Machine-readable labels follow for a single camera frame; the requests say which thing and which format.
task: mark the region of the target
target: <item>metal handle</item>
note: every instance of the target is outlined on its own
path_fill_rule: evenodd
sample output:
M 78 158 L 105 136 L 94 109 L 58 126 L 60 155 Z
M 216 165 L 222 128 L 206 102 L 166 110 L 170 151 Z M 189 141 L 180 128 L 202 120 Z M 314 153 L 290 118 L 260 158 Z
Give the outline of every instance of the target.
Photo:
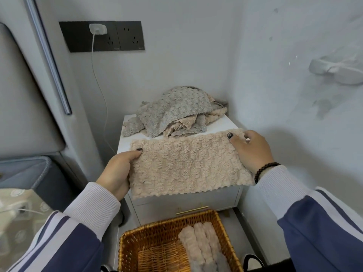
M 191 209 L 188 211 L 178 212 L 178 213 L 175 213 L 175 215 L 177 216 L 177 215 L 181 215 L 181 214 L 185 214 L 185 213 L 193 212 L 193 211 L 198 211 L 198 210 L 202 210 L 202 209 L 206 209 L 206 208 L 209 208 L 209 206 L 202 206 L 202 207 Z
M 59 99 L 61 100 L 61 103 L 63 106 L 63 110 L 64 110 L 65 114 L 71 115 L 72 110 L 70 108 L 66 92 L 64 91 L 64 87 L 63 87 L 63 84 L 61 81 L 61 77 L 59 76 L 59 72 L 58 72 L 56 63 L 54 61 L 54 57 L 52 55 L 52 51 L 50 50 L 50 46 L 48 44 L 48 38 L 44 31 L 43 23 L 40 19 L 40 15 L 39 15 L 37 6 L 35 4 L 35 0 L 25 0 L 25 3 L 27 4 L 28 10 L 33 19 L 33 23 L 34 23 L 35 29 L 37 31 L 39 41 L 42 45 L 45 58 L 47 59 L 50 72 L 52 73 L 53 80 L 54 80 L 54 83 L 57 88 Z

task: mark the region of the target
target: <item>blue and white jacket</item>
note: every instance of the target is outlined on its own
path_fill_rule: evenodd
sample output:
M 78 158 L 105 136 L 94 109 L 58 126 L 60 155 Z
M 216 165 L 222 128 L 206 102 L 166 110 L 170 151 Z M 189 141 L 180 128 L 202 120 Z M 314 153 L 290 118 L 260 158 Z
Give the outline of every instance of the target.
M 284 230 L 300 271 L 363 271 L 363 219 L 323 188 L 310 190 L 284 166 L 256 187 Z M 105 188 L 88 183 L 64 213 L 52 213 L 11 272 L 98 272 L 101 239 L 120 209 Z

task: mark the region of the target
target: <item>white cord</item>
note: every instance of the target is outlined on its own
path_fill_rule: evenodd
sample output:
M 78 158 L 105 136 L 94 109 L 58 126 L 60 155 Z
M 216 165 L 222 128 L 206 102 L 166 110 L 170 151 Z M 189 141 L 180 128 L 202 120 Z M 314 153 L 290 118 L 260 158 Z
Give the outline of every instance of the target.
M 23 209 L 23 208 L 7 209 L 7 210 L 3 210 L 3 211 L 1 211 L 0 213 L 8 212 L 8 211 L 12 211 L 12 210 L 28 211 L 28 212 L 32 212 L 32 213 L 37 213 L 37 214 L 44 215 L 44 213 L 42 213 L 42 212 L 38 212 L 38 211 L 34 211 L 34 210 L 28 210 L 28 209 Z
M 107 120 L 108 120 L 108 118 L 109 118 L 109 110 L 108 110 L 108 108 L 107 108 L 107 103 L 106 103 L 105 96 L 103 95 L 103 92 L 102 92 L 102 90 L 101 90 L 101 87 L 100 87 L 100 85 L 99 85 L 99 83 L 98 83 L 98 79 L 97 79 L 96 73 L 94 72 L 94 68 L 93 68 L 93 43 L 94 43 L 94 36 L 95 36 L 95 35 L 93 35 L 93 37 L 92 37 L 92 52 L 91 52 L 92 70 L 93 70 L 93 75 L 94 75 L 94 77 L 96 78 L 96 82 L 97 82 L 97 85 L 98 85 L 99 91 L 100 91 L 100 92 L 101 92 L 101 94 L 102 94 L 102 97 L 103 97 L 103 100 L 105 101 L 105 106 L 106 106 L 106 121 L 105 121 L 105 125 L 103 126 L 103 139 L 105 140 L 105 142 L 107 143 L 107 145 L 111 148 L 111 150 L 113 151 L 113 153 L 114 153 L 114 154 L 116 154 L 116 153 L 115 153 L 115 151 L 113 150 L 113 148 L 111 147 L 111 145 L 109 144 L 109 142 L 108 142 L 108 141 L 107 141 L 107 139 L 106 139 L 106 125 L 107 125 Z

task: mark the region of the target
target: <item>wall socket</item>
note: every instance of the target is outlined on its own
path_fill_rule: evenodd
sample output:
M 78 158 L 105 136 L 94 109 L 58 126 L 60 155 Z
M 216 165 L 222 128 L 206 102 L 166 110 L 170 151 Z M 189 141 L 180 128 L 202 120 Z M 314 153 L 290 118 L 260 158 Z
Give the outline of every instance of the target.
M 92 50 L 89 24 L 100 23 L 107 27 L 107 34 L 95 35 L 93 51 L 144 50 L 140 21 L 72 21 L 59 22 L 64 40 L 72 53 Z

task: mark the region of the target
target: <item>white tabletop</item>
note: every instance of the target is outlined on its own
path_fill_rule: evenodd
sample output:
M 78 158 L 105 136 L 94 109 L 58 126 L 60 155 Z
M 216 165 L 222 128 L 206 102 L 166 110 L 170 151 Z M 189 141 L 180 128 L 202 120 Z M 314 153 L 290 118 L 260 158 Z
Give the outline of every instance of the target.
M 136 114 L 125 115 L 125 118 L 123 119 L 123 121 L 126 122 L 130 118 L 135 117 L 135 116 L 136 116 Z M 208 134 L 208 133 L 216 133 L 216 132 L 220 132 L 220 131 L 225 131 L 225 130 L 229 130 L 229 129 L 237 129 L 237 128 L 238 127 L 226 115 L 223 115 L 221 118 L 219 118 L 218 120 L 216 120 L 213 123 L 211 123 L 210 125 L 208 125 L 205 133 L 193 134 L 191 136 L 204 135 L 204 134 Z M 163 134 L 155 137 L 155 139 L 162 139 L 162 138 L 164 138 Z M 129 137 L 120 136 L 120 142 L 118 144 L 117 153 L 121 153 L 123 151 L 129 151 L 131 142 L 133 140 L 137 140 L 137 139 L 151 139 L 151 137 L 145 136 L 143 133 L 135 133 Z

